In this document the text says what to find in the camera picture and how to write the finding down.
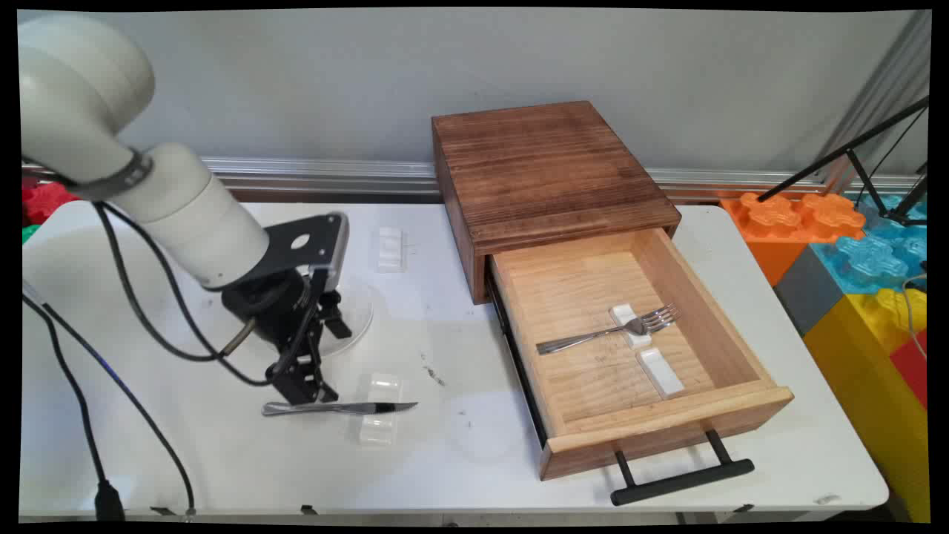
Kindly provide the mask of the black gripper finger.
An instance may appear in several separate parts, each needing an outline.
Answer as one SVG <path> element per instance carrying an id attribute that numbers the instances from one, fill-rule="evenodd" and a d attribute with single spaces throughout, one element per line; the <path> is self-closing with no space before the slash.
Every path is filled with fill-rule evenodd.
<path id="1" fill-rule="evenodd" d="M 323 330 L 326 328 L 337 339 L 352 337 L 353 332 L 345 323 L 340 310 L 341 302 L 342 295 L 337 290 L 326 291 L 320 295 L 319 300 L 316 301 L 315 315 L 311 319 L 312 341 L 320 341 Z"/>
<path id="2" fill-rule="evenodd" d="M 339 393 L 323 379 L 318 348 L 322 333 L 323 324 L 312 320 L 288 365 L 281 372 L 276 363 L 265 370 L 265 378 L 291 405 L 332 403 L 339 399 Z"/>

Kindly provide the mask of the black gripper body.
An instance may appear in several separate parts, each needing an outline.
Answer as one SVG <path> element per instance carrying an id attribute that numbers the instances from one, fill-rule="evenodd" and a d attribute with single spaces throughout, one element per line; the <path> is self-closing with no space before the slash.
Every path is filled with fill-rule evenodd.
<path id="1" fill-rule="evenodd" d="M 311 278 L 296 270 L 234 285 L 221 293 L 223 306 L 235 317 L 257 322 L 255 334 L 279 352 L 288 349 L 314 300 Z"/>

